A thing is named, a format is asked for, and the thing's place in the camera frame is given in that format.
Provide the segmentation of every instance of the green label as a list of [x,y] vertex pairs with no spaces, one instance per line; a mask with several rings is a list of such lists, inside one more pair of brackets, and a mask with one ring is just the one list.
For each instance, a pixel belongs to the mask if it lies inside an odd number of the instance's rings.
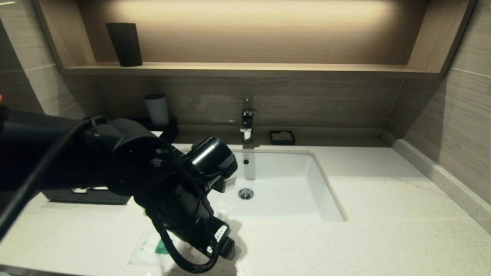
[[162,240],[159,241],[159,244],[155,248],[155,254],[169,255],[169,252],[167,251],[167,248],[165,248],[165,245],[162,242]]

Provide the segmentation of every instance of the sink drain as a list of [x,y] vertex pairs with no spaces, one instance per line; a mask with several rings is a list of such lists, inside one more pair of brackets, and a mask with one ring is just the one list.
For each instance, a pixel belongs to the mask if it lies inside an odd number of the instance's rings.
[[239,197],[243,200],[249,200],[254,196],[254,192],[251,189],[244,188],[239,191]]

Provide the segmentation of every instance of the wall tile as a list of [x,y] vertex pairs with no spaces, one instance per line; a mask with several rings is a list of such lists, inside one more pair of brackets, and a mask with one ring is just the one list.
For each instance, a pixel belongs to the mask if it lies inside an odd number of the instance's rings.
[[0,73],[1,104],[13,110],[43,114],[24,72]]
[[47,115],[82,119],[104,113],[105,101],[96,77],[64,80],[54,65],[29,70],[26,75]]
[[491,0],[478,0],[452,66],[491,76]]
[[14,48],[8,39],[7,32],[0,20],[0,73],[1,72],[22,72],[22,66],[15,54]]
[[382,127],[401,80],[101,76],[113,116],[147,117],[161,91],[180,124],[234,124],[250,105],[261,125]]
[[32,2],[14,2],[0,7],[0,18],[22,67],[28,70],[54,64]]
[[255,106],[265,125],[383,127],[401,80],[258,80]]
[[491,78],[405,80],[389,128],[491,203]]

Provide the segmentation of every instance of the black tumbler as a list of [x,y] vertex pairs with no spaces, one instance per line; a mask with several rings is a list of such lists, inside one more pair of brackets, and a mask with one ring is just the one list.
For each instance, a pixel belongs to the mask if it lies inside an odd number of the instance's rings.
[[141,53],[135,23],[106,23],[112,46],[122,67],[140,66]]

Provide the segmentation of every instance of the white sink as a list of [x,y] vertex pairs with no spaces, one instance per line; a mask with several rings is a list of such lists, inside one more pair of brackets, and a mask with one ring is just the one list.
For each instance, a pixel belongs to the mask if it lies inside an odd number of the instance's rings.
[[[311,154],[234,154],[239,164],[235,187],[208,195],[216,214],[225,213],[239,221],[344,221],[341,207]],[[248,165],[244,165],[244,159],[249,160]],[[251,199],[239,197],[244,188],[254,192]]]

